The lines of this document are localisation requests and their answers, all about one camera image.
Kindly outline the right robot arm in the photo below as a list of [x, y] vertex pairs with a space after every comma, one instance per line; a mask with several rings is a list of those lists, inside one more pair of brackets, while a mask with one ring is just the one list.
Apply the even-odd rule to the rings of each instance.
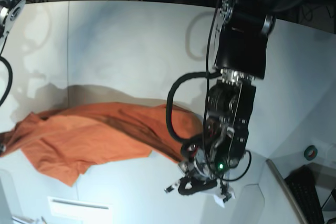
[[1, 42], [7, 38], [25, 4], [25, 0], [1, 0]]

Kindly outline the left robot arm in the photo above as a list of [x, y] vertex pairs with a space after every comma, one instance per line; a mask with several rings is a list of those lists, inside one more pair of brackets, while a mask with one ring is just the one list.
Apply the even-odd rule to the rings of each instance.
[[[219, 205], [234, 198], [229, 172], [245, 155], [248, 124], [253, 112], [255, 79], [266, 72], [266, 48], [276, 16], [303, 0], [217, 0], [214, 16], [220, 17], [214, 71], [191, 72], [171, 86], [166, 101], [166, 126], [170, 136], [181, 145], [178, 166], [183, 177], [165, 189], [182, 196], [208, 193]], [[207, 86], [201, 132], [180, 137], [172, 122], [174, 95], [184, 82], [204, 78], [216, 80]]]

